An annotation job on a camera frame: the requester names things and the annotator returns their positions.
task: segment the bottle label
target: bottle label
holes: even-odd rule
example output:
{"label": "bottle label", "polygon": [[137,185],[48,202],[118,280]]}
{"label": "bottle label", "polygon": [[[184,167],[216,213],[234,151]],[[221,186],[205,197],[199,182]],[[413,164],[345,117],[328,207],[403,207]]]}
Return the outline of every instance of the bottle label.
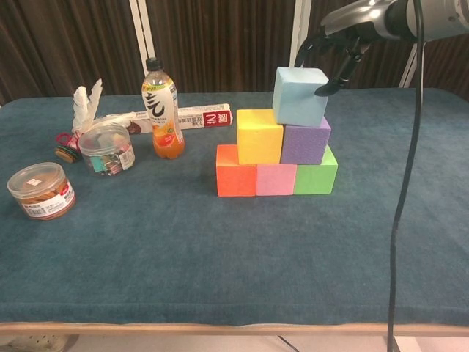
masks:
{"label": "bottle label", "polygon": [[75,192],[70,182],[62,189],[60,194],[53,196],[44,202],[34,204],[21,204],[23,209],[32,218],[43,218],[58,213],[66,208],[75,199]]}
{"label": "bottle label", "polygon": [[152,121],[155,143],[167,147],[171,145],[174,136],[180,143],[182,131],[177,116],[177,90],[173,81],[170,79],[158,86],[144,83],[141,95]]}

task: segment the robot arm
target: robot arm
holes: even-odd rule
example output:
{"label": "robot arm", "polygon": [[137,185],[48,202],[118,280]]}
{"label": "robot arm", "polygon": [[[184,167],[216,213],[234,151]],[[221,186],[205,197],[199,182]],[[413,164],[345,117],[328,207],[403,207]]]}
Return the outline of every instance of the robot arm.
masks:
{"label": "robot arm", "polygon": [[[469,0],[421,0],[425,41],[469,32]],[[320,33],[307,38],[298,51],[300,67],[309,51],[324,53],[334,45],[347,47],[338,73],[315,94],[329,96],[350,79],[370,43],[377,40],[416,41],[416,18],[412,0],[358,0],[326,15]]]}

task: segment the light blue foam block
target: light blue foam block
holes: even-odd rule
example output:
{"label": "light blue foam block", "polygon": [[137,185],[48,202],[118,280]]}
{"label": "light blue foam block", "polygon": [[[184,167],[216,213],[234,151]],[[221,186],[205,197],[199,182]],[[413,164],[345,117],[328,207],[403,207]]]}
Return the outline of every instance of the light blue foam block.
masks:
{"label": "light blue foam block", "polygon": [[328,98],[318,97],[314,92],[327,82],[328,77],[318,68],[278,67],[272,103],[276,122],[321,125]]}

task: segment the yellow foam block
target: yellow foam block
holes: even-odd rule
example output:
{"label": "yellow foam block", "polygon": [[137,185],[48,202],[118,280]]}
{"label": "yellow foam block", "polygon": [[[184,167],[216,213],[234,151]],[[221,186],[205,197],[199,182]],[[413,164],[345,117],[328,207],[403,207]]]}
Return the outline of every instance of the yellow foam block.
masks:
{"label": "yellow foam block", "polygon": [[284,126],[272,109],[237,110],[237,150],[241,165],[279,164]]}

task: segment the jar lid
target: jar lid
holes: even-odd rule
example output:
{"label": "jar lid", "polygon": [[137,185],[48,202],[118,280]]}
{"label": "jar lid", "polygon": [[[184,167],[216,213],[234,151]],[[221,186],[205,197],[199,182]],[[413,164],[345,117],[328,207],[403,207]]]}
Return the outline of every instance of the jar lid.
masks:
{"label": "jar lid", "polygon": [[98,125],[82,134],[78,147],[84,155],[102,156],[114,153],[130,143],[130,135],[121,125]]}
{"label": "jar lid", "polygon": [[7,183],[10,193],[19,199],[32,198],[53,191],[65,179],[56,163],[41,163],[16,172]]}

